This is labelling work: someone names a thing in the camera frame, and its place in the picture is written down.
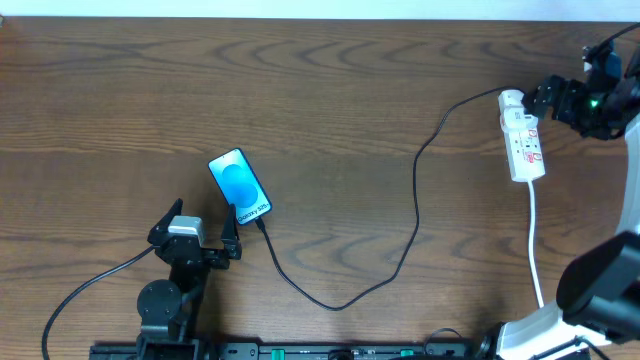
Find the blue Samsung Galaxy smartphone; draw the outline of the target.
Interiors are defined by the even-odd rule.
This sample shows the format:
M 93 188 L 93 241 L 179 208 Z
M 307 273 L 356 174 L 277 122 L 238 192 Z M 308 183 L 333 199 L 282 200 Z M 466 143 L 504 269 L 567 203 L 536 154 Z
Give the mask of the blue Samsung Galaxy smartphone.
M 240 148 L 211 160 L 208 168 L 227 203 L 235 206 L 236 221 L 240 225 L 272 210 L 269 197 Z

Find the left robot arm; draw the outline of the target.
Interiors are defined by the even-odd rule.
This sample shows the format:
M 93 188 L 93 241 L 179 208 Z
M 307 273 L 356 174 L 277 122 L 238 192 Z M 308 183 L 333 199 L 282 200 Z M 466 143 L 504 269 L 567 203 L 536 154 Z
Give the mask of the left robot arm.
M 170 274 L 148 283 L 138 295 L 138 359 L 219 357 L 219 347 L 199 337 L 195 328 L 210 272 L 227 270 L 232 260 L 242 256 L 236 207 L 228 208 L 220 249 L 204 246 L 202 220 L 184 216 L 182 207 L 183 201 L 177 199 L 147 237 L 155 255 L 170 266 Z

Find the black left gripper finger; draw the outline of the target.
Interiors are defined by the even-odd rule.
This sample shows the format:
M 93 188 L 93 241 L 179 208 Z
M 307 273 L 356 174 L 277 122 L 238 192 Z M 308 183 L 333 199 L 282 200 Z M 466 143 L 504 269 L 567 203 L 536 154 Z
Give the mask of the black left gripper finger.
M 236 223 L 236 206 L 231 204 L 221 233 L 221 241 L 226 250 L 239 250 L 240 239 Z
M 172 220 L 182 213 L 183 200 L 178 198 L 167 213 L 150 229 L 149 242 L 166 242 L 171 238 L 169 226 Z

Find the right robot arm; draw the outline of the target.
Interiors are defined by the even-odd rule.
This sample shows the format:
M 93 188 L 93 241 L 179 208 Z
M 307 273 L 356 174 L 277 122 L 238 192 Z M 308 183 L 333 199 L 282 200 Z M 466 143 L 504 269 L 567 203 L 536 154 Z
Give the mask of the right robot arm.
M 535 235 L 527 255 L 538 308 L 485 336 L 480 359 L 563 359 L 599 353 L 610 344 L 639 338 L 639 61 L 587 55 L 585 81 L 546 78 L 529 93 L 504 90 L 498 97 L 510 176 L 531 186 L 545 173 L 537 124 L 545 114 L 583 137 L 623 139 L 627 174 L 615 235 L 574 259 L 545 302 L 535 260 Z

